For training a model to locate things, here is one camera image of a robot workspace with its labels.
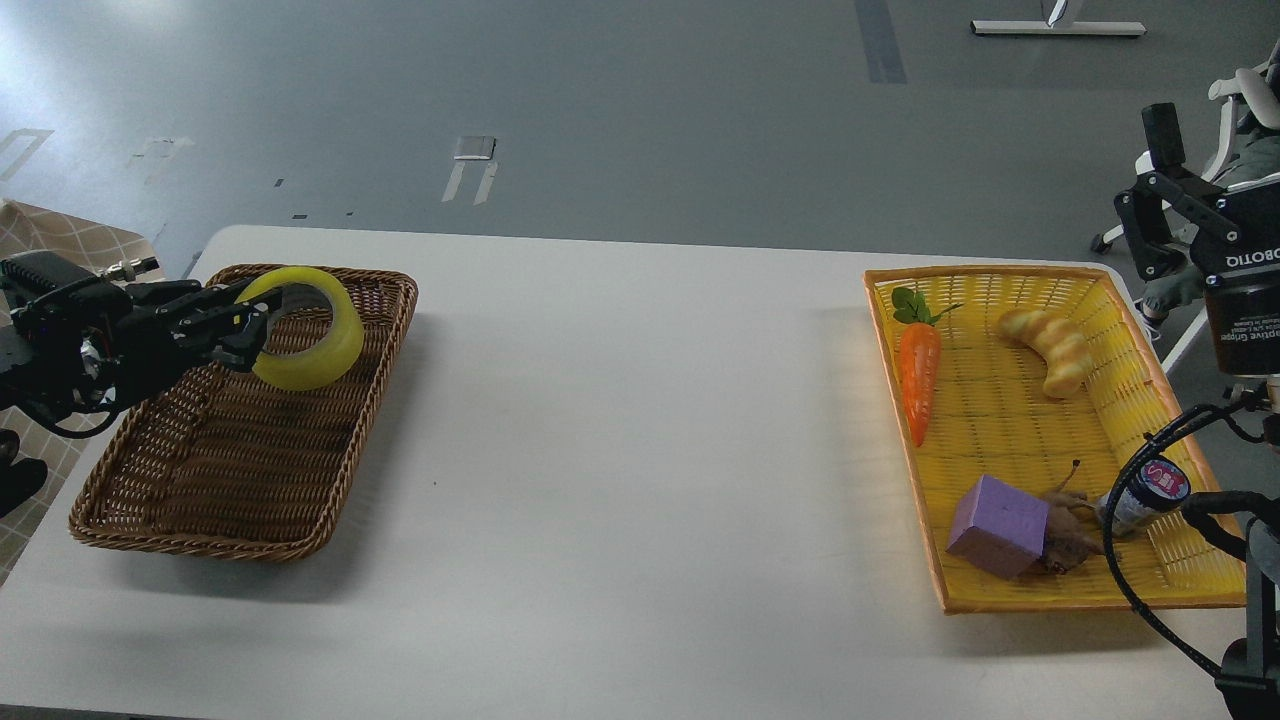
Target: chair wheel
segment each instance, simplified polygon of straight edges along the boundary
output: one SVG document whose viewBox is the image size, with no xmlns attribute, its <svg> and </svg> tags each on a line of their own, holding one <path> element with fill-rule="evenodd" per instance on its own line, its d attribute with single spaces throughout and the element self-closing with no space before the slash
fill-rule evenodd
<svg viewBox="0 0 1280 720">
<path fill-rule="evenodd" d="M 1097 252 L 1098 255 L 1106 255 L 1111 251 L 1111 243 L 1102 240 L 1102 233 L 1093 236 L 1089 241 L 1089 250 Z"/>
</svg>

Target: orange carrot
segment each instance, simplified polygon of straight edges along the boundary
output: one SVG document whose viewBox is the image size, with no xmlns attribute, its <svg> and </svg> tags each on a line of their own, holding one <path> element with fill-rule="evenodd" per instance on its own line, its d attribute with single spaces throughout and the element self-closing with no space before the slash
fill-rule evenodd
<svg viewBox="0 0 1280 720">
<path fill-rule="evenodd" d="M 897 343 L 897 366 L 906 424 L 915 447 L 924 445 L 924 430 L 933 416 L 933 389 L 942 360 L 942 336 L 933 325 L 959 306 L 952 305 L 933 315 L 924 302 L 924 293 L 909 287 L 893 288 L 893 318 L 906 323 Z"/>
</svg>

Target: toy food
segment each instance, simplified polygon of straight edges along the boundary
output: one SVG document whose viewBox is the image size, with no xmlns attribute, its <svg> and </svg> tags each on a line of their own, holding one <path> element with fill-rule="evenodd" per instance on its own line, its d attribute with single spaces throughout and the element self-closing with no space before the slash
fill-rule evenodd
<svg viewBox="0 0 1280 720">
<path fill-rule="evenodd" d="M 1062 400 L 1080 389 L 1093 369 L 1084 333 L 1071 320 L 1044 310 L 1010 310 L 996 323 L 1000 336 L 1023 342 L 1048 365 L 1044 395 Z"/>
<path fill-rule="evenodd" d="M 924 430 L 933 416 L 933 389 L 942 359 L 942 336 L 933 325 L 960 305 L 933 315 L 924 301 L 924 293 L 909 287 L 895 287 L 892 300 L 893 319 L 906 323 L 897 345 L 902 405 L 906 409 L 906 424 L 911 428 L 911 441 L 915 447 L 920 447 L 924 443 Z"/>
</svg>

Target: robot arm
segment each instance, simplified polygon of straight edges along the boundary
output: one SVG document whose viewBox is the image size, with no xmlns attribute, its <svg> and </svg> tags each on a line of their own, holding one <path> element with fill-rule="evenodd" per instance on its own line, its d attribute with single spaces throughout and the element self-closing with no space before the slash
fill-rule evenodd
<svg viewBox="0 0 1280 720">
<path fill-rule="evenodd" d="M 17 406 L 50 432 L 74 413 L 115 414 L 159 395 L 191 368 L 221 361 L 246 372 L 266 342 L 283 290 L 237 302 L 250 279 L 114 284 L 155 260 L 95 275 L 49 251 L 0 260 L 13 324 L 0 328 L 0 409 Z"/>
<path fill-rule="evenodd" d="M 1138 274 L 1144 281 L 1178 272 L 1187 261 L 1171 247 L 1161 201 L 1194 227 L 1190 261 L 1204 274 L 1204 306 L 1213 333 L 1219 368 L 1228 374 L 1266 378 L 1265 388 L 1247 392 L 1228 407 L 1197 406 L 1169 427 L 1148 436 L 1121 470 L 1158 454 L 1196 429 L 1225 420 L 1242 438 L 1280 450 L 1280 176 L 1220 187 L 1185 170 L 1181 133 L 1171 104 L 1143 110 L 1152 169 L 1116 196 Z M 1244 433 L 1231 420 L 1238 410 L 1267 410 L 1262 437 Z M 1187 646 L 1137 597 L 1124 579 L 1111 542 L 1106 509 L 1103 547 L 1117 585 L 1153 629 L 1213 675 L 1231 716 L 1238 720 L 1280 717 L 1280 637 L 1276 630 L 1276 583 L 1280 583 L 1280 500 L 1257 493 L 1194 493 L 1183 506 L 1188 523 L 1216 547 L 1245 562 L 1245 637 L 1231 643 L 1221 666 Z M 1245 537 L 1222 529 L 1212 515 L 1248 512 Z"/>
</svg>

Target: bottle label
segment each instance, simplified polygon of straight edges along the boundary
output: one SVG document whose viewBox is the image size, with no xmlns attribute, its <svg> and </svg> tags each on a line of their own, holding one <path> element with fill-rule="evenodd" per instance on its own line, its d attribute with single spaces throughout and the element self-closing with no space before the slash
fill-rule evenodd
<svg viewBox="0 0 1280 720">
<path fill-rule="evenodd" d="M 1192 491 L 1187 475 L 1167 460 L 1152 460 L 1147 462 L 1138 471 L 1138 475 L 1152 492 L 1169 500 L 1183 500 Z"/>
</svg>

